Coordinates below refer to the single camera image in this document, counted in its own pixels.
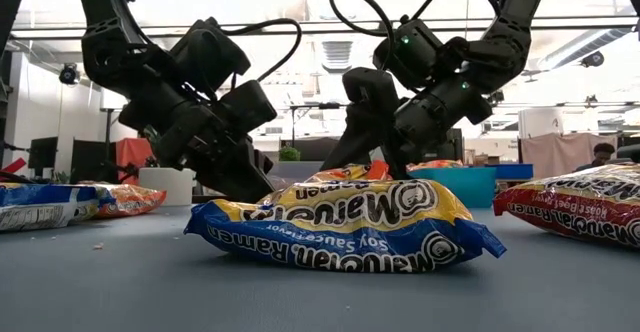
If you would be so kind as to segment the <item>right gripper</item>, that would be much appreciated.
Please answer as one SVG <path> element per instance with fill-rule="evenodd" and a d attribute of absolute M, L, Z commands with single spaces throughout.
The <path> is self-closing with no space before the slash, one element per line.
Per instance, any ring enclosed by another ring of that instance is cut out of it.
<path fill-rule="evenodd" d="M 426 88 L 399 106 L 392 76 L 357 67 L 342 76 L 350 103 L 346 129 L 320 170 L 342 168 L 380 148 L 395 180 L 409 179 L 407 166 L 443 144 L 461 119 L 479 124 L 492 115 L 484 91 L 452 78 Z"/>

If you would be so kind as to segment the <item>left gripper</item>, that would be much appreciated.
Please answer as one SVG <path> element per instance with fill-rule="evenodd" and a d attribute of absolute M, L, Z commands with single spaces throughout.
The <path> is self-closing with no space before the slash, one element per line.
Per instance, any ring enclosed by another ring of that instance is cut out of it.
<path fill-rule="evenodd" d="M 133 84 L 118 91 L 128 99 L 119 121 L 155 130 L 153 150 L 162 165 L 188 167 L 203 186 L 235 201 L 254 203 L 273 191 L 266 174 L 274 163 L 249 136 L 276 117 L 257 81 L 209 101 L 185 85 Z"/>

